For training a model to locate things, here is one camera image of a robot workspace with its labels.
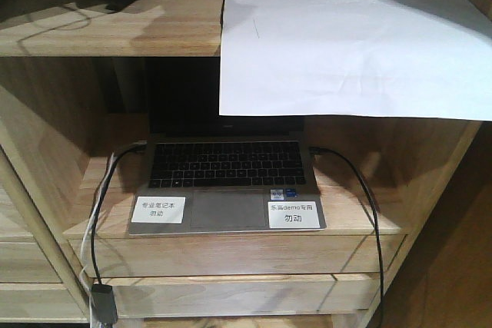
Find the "paper label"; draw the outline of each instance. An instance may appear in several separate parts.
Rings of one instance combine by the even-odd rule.
[[[270,200],[283,200],[284,199],[284,190],[270,190]]]
[[[133,223],[176,223],[183,221],[186,197],[139,196]]]
[[[270,228],[319,228],[314,201],[269,201]]]

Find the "paper sheet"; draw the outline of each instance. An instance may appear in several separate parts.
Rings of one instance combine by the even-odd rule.
[[[468,0],[225,0],[222,115],[492,120],[492,22]]]

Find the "laptop lid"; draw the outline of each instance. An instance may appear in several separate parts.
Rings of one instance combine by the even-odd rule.
[[[145,58],[152,134],[258,136],[302,131],[300,116],[220,116],[220,63],[220,57]],[[279,95],[289,98],[287,91]]]

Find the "charging cable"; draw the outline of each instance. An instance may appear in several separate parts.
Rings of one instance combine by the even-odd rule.
[[[310,147],[309,151],[312,155],[320,155],[320,154],[333,154],[340,159],[342,159],[348,166],[351,168],[351,170],[355,173],[355,177],[357,177],[359,184],[361,185],[362,189],[364,190],[364,193],[366,195],[367,201],[369,202],[369,206],[371,207],[372,210],[372,217],[373,217],[373,225],[374,225],[374,233],[376,234],[376,244],[377,244],[377,257],[379,260],[379,295],[380,295],[380,319],[379,319],[379,324],[377,327],[381,328],[383,326],[383,319],[384,319],[384,267],[383,267],[383,251],[381,249],[381,238],[379,234],[379,223],[377,220],[377,207],[376,207],[376,198],[374,197],[374,194],[372,193],[371,189],[369,188],[369,185],[367,184],[364,175],[355,167],[355,165],[344,155],[340,154],[339,152],[331,149],[327,149],[324,147]]]

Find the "drawer front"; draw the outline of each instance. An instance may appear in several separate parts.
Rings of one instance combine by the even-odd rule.
[[[36,243],[0,242],[0,283],[61,282]]]
[[[403,238],[381,237],[386,268]],[[80,244],[71,242],[75,250]],[[358,235],[106,239],[96,243],[96,254],[104,277],[379,271],[374,236]]]
[[[325,274],[115,278],[109,283],[121,317],[173,317],[351,312],[369,307],[378,281]]]
[[[0,283],[0,322],[84,322],[60,283]]]

